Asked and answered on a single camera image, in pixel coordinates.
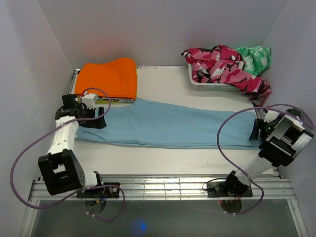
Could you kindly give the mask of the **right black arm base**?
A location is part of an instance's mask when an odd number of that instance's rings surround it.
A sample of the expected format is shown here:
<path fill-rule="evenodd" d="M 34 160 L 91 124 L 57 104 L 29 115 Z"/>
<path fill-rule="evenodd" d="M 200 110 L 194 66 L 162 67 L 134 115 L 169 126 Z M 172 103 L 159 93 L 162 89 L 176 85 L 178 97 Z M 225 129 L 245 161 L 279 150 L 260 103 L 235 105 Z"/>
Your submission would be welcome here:
<path fill-rule="evenodd" d="M 212 181 L 206 185 L 207 195 L 209 198 L 249 198 L 253 197 L 251 188 L 248 188 L 244 193 L 235 188 L 228 188 L 224 181 Z"/>

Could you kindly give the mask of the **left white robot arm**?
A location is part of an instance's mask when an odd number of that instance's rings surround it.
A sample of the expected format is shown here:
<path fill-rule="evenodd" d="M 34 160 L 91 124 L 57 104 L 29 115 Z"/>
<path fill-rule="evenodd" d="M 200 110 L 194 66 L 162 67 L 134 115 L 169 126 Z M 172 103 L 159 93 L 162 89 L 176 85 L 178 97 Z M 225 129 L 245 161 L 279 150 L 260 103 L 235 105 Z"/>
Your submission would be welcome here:
<path fill-rule="evenodd" d="M 47 154 L 38 165 L 50 195 L 87 188 L 93 197 L 100 197 L 105 186 L 96 171 L 85 172 L 73 151 L 79 127 L 106 127 L 104 108 L 96 107 L 98 95 L 89 93 L 78 101 L 74 94 L 62 96 L 63 106 L 55 114 L 57 130 Z"/>

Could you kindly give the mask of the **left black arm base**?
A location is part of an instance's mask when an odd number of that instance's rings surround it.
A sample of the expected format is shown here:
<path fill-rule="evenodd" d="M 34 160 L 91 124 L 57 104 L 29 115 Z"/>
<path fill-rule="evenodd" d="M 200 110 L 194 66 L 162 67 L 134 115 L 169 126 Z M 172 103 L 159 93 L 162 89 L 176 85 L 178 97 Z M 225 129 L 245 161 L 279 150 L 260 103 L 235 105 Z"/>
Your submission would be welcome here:
<path fill-rule="evenodd" d="M 118 198 L 119 197 L 119 189 L 117 188 L 120 187 L 119 182 L 105 182 L 103 185 L 109 185 L 109 187 L 104 187 L 100 189 L 95 189 L 91 191 L 84 191 L 84 192 L 79 192 L 76 194 L 77 198 Z"/>

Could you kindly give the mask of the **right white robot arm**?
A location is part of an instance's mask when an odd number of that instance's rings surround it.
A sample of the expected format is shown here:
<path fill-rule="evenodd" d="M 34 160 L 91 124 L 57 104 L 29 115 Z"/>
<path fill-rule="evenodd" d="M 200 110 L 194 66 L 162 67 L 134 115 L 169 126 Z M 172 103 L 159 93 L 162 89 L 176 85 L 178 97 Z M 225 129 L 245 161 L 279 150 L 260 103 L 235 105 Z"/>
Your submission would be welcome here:
<path fill-rule="evenodd" d="M 265 109 L 264 113 L 263 119 L 255 120 L 249 136 L 250 141 L 261 140 L 259 153 L 246 166 L 227 176 L 223 190 L 229 196 L 242 196 L 265 171 L 290 165 L 314 137 L 303 127 L 303 112 L 297 108 L 284 113 Z"/>

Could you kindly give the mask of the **light blue trousers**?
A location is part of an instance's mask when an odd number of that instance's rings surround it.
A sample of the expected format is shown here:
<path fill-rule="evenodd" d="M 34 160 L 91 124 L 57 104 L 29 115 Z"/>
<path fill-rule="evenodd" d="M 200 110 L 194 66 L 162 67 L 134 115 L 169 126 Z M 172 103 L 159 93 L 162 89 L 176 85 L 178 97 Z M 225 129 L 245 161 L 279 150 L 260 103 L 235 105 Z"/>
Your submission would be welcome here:
<path fill-rule="evenodd" d="M 76 139 L 104 144 L 167 149 L 256 150 L 249 141 L 253 112 L 209 111 L 138 98 L 105 115 L 103 129 L 80 127 Z"/>

